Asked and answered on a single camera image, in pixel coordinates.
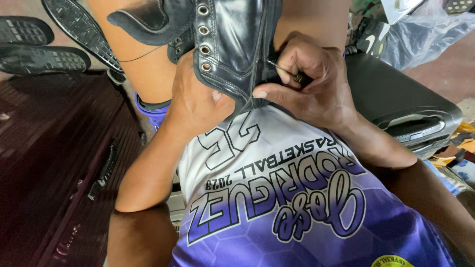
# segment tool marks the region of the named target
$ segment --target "jersey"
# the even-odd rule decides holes
[[[267,106],[194,138],[170,266],[441,267],[434,227],[331,132]]]

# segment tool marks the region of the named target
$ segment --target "purple shorts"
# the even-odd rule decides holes
[[[137,109],[149,117],[149,123],[153,126],[154,131],[157,131],[160,127],[168,108],[170,107],[171,100],[168,100],[159,104],[148,104],[142,101],[139,95],[135,92],[135,105]]]

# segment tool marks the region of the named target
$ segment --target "leg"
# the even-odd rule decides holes
[[[140,98],[146,103],[170,100],[176,66],[168,60],[167,46],[144,45],[107,21],[110,13],[142,0],[86,1]]]

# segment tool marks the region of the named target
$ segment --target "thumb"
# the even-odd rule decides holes
[[[272,83],[257,86],[254,89],[252,96],[254,98],[267,99],[285,107],[290,111],[292,111],[295,104],[298,103],[296,100],[304,97],[302,93],[294,91],[288,87]]]

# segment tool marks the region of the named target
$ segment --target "hand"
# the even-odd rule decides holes
[[[233,113],[234,105],[229,96],[198,81],[190,51],[178,61],[170,109],[160,130],[189,142],[224,121]]]
[[[298,82],[277,69],[282,82],[288,87],[260,85],[254,89],[254,98],[265,98],[279,104],[296,118],[315,127],[338,130],[356,119],[342,52],[338,48],[321,48],[315,39],[296,31],[288,36],[285,43],[277,64],[293,74],[304,71],[314,81],[300,90]]]

